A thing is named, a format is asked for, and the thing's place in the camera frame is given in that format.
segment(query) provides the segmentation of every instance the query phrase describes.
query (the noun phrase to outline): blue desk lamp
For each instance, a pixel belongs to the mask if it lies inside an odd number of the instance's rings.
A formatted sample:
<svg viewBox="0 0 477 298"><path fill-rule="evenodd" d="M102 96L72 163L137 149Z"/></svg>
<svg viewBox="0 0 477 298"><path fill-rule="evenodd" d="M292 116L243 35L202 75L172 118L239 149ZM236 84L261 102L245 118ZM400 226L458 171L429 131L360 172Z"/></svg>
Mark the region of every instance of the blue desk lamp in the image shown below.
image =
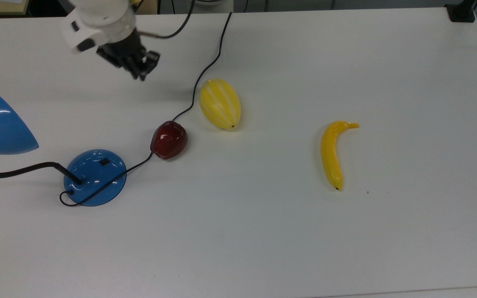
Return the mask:
<svg viewBox="0 0 477 298"><path fill-rule="evenodd" d="M0 97L0 154L20 154L37 148L38 142L27 125ZM64 174L64 193L76 203L65 204L68 206L105 204L121 192L126 181L124 162L117 154L103 149L78 155L68 168L56 162L44 162L0 173L0 178L13 177L40 168L55 168Z"/></svg>

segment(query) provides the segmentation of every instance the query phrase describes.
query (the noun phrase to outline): toy apple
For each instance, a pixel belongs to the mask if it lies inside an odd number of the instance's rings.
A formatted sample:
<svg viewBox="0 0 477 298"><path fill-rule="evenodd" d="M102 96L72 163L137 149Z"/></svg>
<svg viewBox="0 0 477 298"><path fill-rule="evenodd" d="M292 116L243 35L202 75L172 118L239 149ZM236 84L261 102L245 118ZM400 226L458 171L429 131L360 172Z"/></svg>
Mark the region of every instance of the toy apple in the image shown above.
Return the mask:
<svg viewBox="0 0 477 298"><path fill-rule="evenodd" d="M187 139L185 128L174 121L167 121L154 132L150 151L163 160L171 159L185 149Z"/></svg>

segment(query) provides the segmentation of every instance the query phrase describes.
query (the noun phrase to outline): gray floor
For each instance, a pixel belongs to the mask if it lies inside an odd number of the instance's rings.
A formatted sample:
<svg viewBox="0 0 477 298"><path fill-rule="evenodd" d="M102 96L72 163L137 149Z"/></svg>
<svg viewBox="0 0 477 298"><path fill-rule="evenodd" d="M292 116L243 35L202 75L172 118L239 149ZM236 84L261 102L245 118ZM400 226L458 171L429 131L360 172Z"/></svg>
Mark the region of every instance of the gray floor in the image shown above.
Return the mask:
<svg viewBox="0 0 477 298"><path fill-rule="evenodd" d="M460 0L336 0L335 10L355 10L373 8L443 7L458 4ZM244 11L246 0L235 0L235 12ZM174 0L176 13L187 13L187 0ZM331 0L269 0L269 11L328 10ZM248 12L264 11L265 0L249 0ZM161 1L161 13L172 13L171 0Z"/></svg>

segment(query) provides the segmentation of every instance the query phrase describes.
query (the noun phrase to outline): blue lamp base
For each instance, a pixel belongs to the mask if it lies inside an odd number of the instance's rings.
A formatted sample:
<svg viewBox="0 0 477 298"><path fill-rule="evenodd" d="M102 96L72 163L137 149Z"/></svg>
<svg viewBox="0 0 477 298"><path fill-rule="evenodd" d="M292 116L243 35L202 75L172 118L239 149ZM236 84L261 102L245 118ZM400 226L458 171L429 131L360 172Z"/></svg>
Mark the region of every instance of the blue lamp base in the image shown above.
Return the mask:
<svg viewBox="0 0 477 298"><path fill-rule="evenodd" d="M126 170L126 166L117 154L104 149L95 149L78 155L67 169L83 181L81 185L78 185L68 177L64 177L65 190L73 191L69 197L75 203L80 203L108 181L122 174ZM126 174L81 205L99 206L106 204L123 190L125 182Z"/></svg>

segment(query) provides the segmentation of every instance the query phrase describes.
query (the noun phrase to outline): toy melon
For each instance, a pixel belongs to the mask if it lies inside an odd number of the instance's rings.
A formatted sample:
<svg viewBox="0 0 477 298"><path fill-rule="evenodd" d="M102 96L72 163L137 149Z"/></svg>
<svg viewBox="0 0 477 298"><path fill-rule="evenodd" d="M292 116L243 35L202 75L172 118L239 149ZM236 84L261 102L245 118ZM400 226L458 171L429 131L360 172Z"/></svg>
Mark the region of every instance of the toy melon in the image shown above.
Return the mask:
<svg viewBox="0 0 477 298"><path fill-rule="evenodd" d="M241 106L233 87L223 79L208 79L198 100L204 115L214 125L229 130L240 120Z"/></svg>

